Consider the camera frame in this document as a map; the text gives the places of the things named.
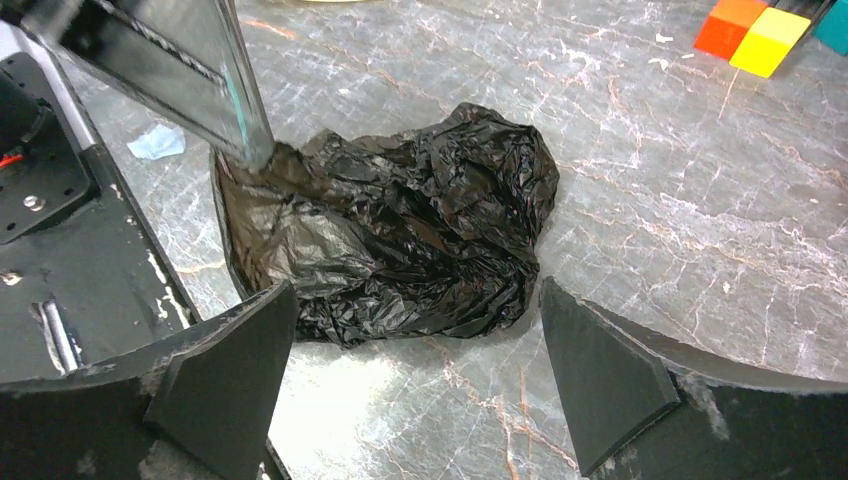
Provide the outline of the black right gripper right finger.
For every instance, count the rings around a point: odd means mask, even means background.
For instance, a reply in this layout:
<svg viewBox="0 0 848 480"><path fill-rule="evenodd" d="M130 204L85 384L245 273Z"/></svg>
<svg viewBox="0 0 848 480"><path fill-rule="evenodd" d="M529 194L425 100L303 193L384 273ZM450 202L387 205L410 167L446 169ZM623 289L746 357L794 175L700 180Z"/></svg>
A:
<svg viewBox="0 0 848 480"><path fill-rule="evenodd" d="M847 387L721 357L541 284L544 337L587 479L843 479Z"/></svg>

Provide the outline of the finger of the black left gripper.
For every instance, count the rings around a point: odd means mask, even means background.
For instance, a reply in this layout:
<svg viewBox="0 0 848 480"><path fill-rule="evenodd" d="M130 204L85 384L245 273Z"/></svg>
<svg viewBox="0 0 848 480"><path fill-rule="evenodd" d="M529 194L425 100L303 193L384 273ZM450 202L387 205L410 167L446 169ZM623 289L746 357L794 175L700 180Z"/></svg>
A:
<svg viewBox="0 0 848 480"><path fill-rule="evenodd" d="M19 27L242 168L272 157L234 2L22 1Z"/></svg>

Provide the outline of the black plastic trash bag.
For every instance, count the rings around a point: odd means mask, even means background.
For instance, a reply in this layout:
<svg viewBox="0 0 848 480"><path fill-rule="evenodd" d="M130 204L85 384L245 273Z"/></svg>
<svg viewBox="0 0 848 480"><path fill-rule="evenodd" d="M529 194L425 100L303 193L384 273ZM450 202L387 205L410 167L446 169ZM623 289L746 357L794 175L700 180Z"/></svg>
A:
<svg viewBox="0 0 848 480"><path fill-rule="evenodd" d="M291 284L300 342L473 338L528 308L559 183L532 125L462 103L390 136L278 143L255 171L209 160L233 283Z"/></svg>

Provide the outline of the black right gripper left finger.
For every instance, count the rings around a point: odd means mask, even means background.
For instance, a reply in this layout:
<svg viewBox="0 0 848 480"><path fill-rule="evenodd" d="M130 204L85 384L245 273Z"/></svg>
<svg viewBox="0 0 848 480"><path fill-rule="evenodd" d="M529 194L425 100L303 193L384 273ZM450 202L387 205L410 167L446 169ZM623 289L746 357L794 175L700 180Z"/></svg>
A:
<svg viewBox="0 0 848 480"><path fill-rule="evenodd" d="M256 479L295 336L281 283L164 339L1 387L5 479Z"/></svg>

